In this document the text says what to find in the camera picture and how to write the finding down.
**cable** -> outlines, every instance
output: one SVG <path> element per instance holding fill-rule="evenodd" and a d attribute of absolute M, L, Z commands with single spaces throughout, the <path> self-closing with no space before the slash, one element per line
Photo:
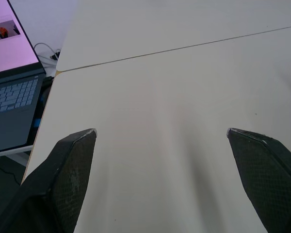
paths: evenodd
<path fill-rule="evenodd" d="M 58 60 L 58 56 L 56 55 L 56 52 L 49 46 L 49 45 L 47 45 L 46 43 L 42 43 L 42 42 L 40 42 L 40 43 L 37 43 L 37 44 L 35 44 L 35 46 L 33 47 L 33 49 L 35 49 L 35 47 L 37 47 L 37 45 L 45 45 L 45 46 L 47 46 L 51 51 L 52 51 L 52 53 L 54 53 L 55 54 L 55 57 L 57 58 L 57 60 Z"/>
<path fill-rule="evenodd" d="M 20 183 L 17 181 L 16 176 L 14 175 L 14 173 L 12 173 L 12 172 L 7 172 L 7 171 L 3 170 L 1 167 L 0 167 L 0 171 L 3 171 L 3 172 L 6 173 L 6 174 L 11 174 L 11 175 L 13 175 L 15 182 L 16 182 L 18 185 L 20 185 Z"/>

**laptop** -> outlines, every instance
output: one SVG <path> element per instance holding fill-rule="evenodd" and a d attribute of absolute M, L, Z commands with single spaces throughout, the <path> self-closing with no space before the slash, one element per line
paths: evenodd
<path fill-rule="evenodd" d="M 46 73 L 8 0 L 0 0 L 0 151 L 26 145 Z"/>

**desk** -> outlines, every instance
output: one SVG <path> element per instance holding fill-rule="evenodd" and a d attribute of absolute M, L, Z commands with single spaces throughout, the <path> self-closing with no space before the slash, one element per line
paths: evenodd
<path fill-rule="evenodd" d="M 291 0 L 80 0 L 58 71 L 291 26 Z"/>
<path fill-rule="evenodd" d="M 265 233 L 229 127 L 291 151 L 291 29 L 59 74 L 25 176 L 96 128 L 75 233 Z"/>

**keyboard key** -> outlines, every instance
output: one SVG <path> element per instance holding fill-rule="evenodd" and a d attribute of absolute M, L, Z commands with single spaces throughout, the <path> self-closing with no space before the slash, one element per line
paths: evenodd
<path fill-rule="evenodd" d="M 3 107 L 1 107 L 1 108 L 0 108 L 0 112 L 5 111 L 5 110 L 7 109 L 7 107 L 8 107 L 8 106 L 3 106 Z"/>
<path fill-rule="evenodd" d="M 8 96 L 8 97 L 6 98 L 6 100 L 16 99 L 17 97 L 18 97 L 18 95 Z"/>
<path fill-rule="evenodd" d="M 19 95 L 20 90 L 17 91 L 13 91 L 13 96 L 18 96 Z"/>
<path fill-rule="evenodd" d="M 10 105 L 10 104 L 15 104 L 15 103 L 16 103 L 16 99 L 14 99 L 14 100 L 8 100 L 6 102 L 2 102 L 1 103 L 1 107 L 2 106 L 6 106 L 6 105 Z"/>
<path fill-rule="evenodd" d="M 16 86 L 16 87 L 13 87 L 13 88 L 12 88 L 12 91 L 17 91 L 17 90 L 20 90 L 20 89 L 21 89 L 20 86 Z"/>

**black cable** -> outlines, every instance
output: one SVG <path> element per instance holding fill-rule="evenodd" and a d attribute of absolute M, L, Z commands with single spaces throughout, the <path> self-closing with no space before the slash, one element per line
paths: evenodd
<path fill-rule="evenodd" d="M 15 182 L 16 182 L 18 185 L 20 185 L 20 183 L 17 181 L 16 176 L 14 175 L 14 173 L 12 173 L 12 172 L 7 172 L 7 171 L 3 170 L 1 167 L 0 167 L 0 170 L 3 171 L 3 172 L 6 173 L 6 174 L 11 174 L 11 175 L 13 175 Z"/>

